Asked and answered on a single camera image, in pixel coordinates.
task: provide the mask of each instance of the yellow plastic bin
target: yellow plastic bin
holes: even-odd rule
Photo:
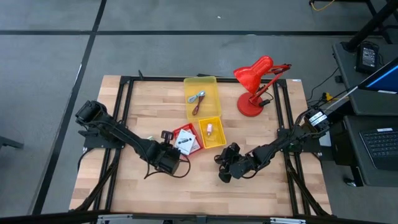
[[[205,91],[205,97],[200,103],[199,111],[192,115],[193,109],[198,104],[198,98],[193,103],[188,103],[188,98]],[[196,122],[200,119],[221,116],[220,98],[218,97],[216,77],[195,77],[184,79],[185,105],[187,118],[190,122]]]
[[[211,134],[207,135],[207,125],[213,126]],[[201,119],[199,120],[200,134],[203,140],[205,149],[212,147],[223,146],[226,144],[223,125],[221,124],[220,117]]]

